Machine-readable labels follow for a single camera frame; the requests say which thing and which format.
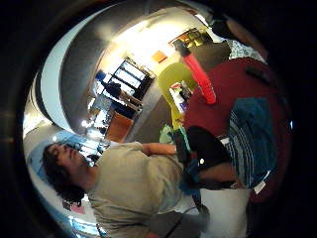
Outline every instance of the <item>red object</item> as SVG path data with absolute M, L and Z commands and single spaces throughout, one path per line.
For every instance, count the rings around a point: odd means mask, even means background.
M 205 97 L 207 104 L 214 104 L 216 102 L 216 94 L 207 73 L 202 69 L 200 63 L 193 54 L 189 54 L 188 56 L 183 57 L 183 59 L 190 68 L 192 76 L 198 83 L 201 93 Z

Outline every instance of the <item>table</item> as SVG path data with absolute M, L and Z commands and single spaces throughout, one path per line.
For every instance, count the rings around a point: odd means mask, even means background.
M 290 156 L 291 131 L 287 110 L 280 101 L 280 90 L 247 75 L 245 68 L 248 65 L 262 70 L 273 81 L 277 80 L 270 68 L 258 60 L 240 58 L 224 61 L 208 72 L 217 95 L 217 102 L 207 105 L 200 89 L 196 88 L 189 100 L 183 126 L 187 129 L 189 126 L 196 125 L 205 128 L 215 136 L 225 135 L 229 128 L 230 112 L 237 98 L 265 97 L 272 113 L 273 133 L 277 147 L 277 168 L 268 179 L 264 189 L 258 194 L 252 192 L 250 196 L 252 202 L 263 202 L 273 195 L 282 182 Z

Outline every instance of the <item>wall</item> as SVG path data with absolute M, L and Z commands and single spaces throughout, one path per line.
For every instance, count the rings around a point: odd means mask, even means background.
M 87 22 L 89 22 L 100 12 L 91 15 L 77 24 L 55 44 L 45 62 L 42 71 L 41 93 L 45 107 L 52 120 L 59 127 L 68 131 L 72 131 L 72 129 L 65 118 L 63 105 L 60 98 L 60 69 L 63 64 L 64 55 L 67 52 L 68 46 L 71 44 L 74 37 L 87 24 Z
M 149 18 L 136 24 L 117 36 L 106 50 L 100 67 L 107 70 L 113 68 L 114 59 L 126 55 L 138 64 L 154 70 L 158 64 L 152 60 L 152 55 L 158 50 L 168 57 L 174 54 L 174 49 L 168 42 L 181 35 L 189 28 L 203 28 L 204 25 L 194 16 L 180 8 L 167 8 L 150 15 Z

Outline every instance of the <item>man's hand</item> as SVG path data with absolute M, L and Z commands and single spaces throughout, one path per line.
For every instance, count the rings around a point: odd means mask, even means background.
M 170 144 L 148 143 L 142 145 L 142 152 L 147 156 L 151 155 L 175 155 L 176 147 Z

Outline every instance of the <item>floor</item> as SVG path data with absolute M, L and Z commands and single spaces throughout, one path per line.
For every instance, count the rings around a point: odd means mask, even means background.
M 191 48 L 191 51 L 205 70 L 209 70 L 218 63 L 226 60 L 230 54 L 230 49 L 226 43 L 213 44 L 212 42 L 208 42 L 200 47 Z M 181 58 L 176 54 L 172 56 L 171 59 L 165 60 L 154 72 L 156 75 L 159 75 L 166 66 L 179 60 L 181 60 Z M 135 116 L 135 125 L 125 142 L 158 142 L 159 131 L 163 125 L 171 125 L 169 105 L 161 96 L 155 80 L 146 93 L 143 102 L 144 110 L 140 115 Z M 151 220 L 150 226 L 151 229 L 161 237 L 165 237 L 168 232 L 170 232 L 168 236 L 170 238 L 196 238 L 199 237 L 200 234 L 197 216 L 183 215 L 182 213 L 174 211 L 155 216 Z
M 199 47 L 192 47 L 190 50 L 206 71 L 218 63 L 227 60 L 230 54 L 230 48 L 226 43 L 213 44 L 211 41 Z M 154 69 L 154 73 L 159 75 L 166 66 L 180 60 L 181 57 L 179 54 L 175 53 L 170 59 L 166 59 L 162 64 L 159 64 Z M 144 110 L 140 115 L 135 115 L 135 125 L 125 142 L 158 142 L 159 131 L 164 124 L 171 125 L 169 105 L 162 98 L 156 80 L 154 80 L 146 93 L 143 103 Z

